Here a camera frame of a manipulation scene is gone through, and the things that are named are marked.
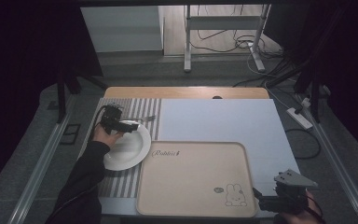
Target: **striped placemat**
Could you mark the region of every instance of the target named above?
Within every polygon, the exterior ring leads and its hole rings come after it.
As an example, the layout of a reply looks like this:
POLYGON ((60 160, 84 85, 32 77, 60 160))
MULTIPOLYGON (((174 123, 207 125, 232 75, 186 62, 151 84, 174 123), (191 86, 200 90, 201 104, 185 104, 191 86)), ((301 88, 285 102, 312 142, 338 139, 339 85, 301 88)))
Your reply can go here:
MULTIPOLYGON (((154 121, 142 122, 146 129, 150 132, 152 141, 158 140, 158 125, 159 112, 161 108, 161 99, 116 99, 116 98, 102 98, 95 110, 94 117, 97 111, 103 105, 116 103, 123 106, 122 118, 142 118, 146 116, 156 115, 154 121)), ((87 139, 89 138, 92 123, 86 137, 83 147, 80 150, 80 155, 86 149, 87 139)), ((123 171, 105 171, 105 178, 99 185, 99 196, 110 198, 136 198, 139 183, 139 175, 141 173, 142 163, 123 171)))

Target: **human hand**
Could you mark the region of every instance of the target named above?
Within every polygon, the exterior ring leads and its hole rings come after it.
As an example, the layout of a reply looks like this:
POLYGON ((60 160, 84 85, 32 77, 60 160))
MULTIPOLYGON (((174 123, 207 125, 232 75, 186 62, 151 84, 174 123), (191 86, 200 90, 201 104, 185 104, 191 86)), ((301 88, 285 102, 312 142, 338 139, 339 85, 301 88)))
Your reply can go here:
MULTIPOLYGON (((313 195, 307 191, 308 198, 308 207, 312 209, 315 213, 319 216, 321 215, 321 211, 316 206, 315 201, 313 200, 313 195)), ((280 213, 281 217, 286 219, 288 224, 319 224, 320 222, 316 217, 311 215, 307 211, 303 211, 298 215, 287 214, 287 213, 280 213)))
POLYGON ((102 142, 112 147, 116 141, 123 136, 124 133, 117 132, 115 134, 108 134, 101 124, 97 124, 94 129, 94 136, 92 141, 102 142))

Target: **power strip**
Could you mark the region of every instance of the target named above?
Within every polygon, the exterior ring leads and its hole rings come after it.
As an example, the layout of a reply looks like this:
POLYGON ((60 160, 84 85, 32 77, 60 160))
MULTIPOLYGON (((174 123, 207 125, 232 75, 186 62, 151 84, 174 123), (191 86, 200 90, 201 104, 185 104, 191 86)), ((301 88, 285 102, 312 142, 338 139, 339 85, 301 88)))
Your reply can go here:
POLYGON ((306 118, 304 118, 301 114, 296 114, 295 111, 296 110, 294 108, 290 108, 286 110, 286 112, 290 115, 290 117, 292 117, 295 121, 297 121, 297 123, 301 125, 303 129, 308 130, 311 127, 313 127, 313 125, 306 118))

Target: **rectangular tray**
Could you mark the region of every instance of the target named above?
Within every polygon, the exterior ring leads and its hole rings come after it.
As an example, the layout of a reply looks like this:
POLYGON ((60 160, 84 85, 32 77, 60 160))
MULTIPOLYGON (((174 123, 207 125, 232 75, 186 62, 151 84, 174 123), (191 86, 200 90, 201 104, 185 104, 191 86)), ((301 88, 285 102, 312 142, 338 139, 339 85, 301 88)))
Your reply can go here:
POLYGON ((240 143, 155 141, 142 164, 137 210, 149 216, 253 217, 240 143))

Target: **white plate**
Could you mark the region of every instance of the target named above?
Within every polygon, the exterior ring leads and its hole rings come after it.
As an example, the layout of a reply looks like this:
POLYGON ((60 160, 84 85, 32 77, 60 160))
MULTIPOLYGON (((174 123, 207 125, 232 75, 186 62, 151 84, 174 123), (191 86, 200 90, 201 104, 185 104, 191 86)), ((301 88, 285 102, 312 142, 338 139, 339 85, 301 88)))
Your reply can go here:
POLYGON ((141 162, 150 150, 151 137, 143 124, 131 120, 123 120, 129 124, 139 124, 138 130, 124 133, 110 151, 104 155, 105 168, 113 171, 126 170, 141 162))

